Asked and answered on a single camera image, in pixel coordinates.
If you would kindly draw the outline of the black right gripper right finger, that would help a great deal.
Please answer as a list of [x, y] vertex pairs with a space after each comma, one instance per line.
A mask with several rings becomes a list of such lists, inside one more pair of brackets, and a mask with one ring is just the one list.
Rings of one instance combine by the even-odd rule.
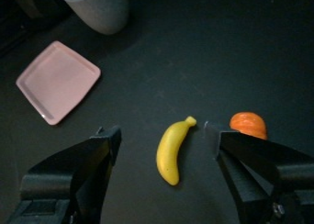
[[241, 224], [314, 224], [314, 158], [218, 124], [204, 130]]

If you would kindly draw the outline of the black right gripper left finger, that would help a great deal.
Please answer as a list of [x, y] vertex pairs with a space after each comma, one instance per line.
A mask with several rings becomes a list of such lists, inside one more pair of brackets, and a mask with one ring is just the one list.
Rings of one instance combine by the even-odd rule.
[[99, 224], [122, 143], [119, 127], [99, 129], [27, 172], [7, 224]]

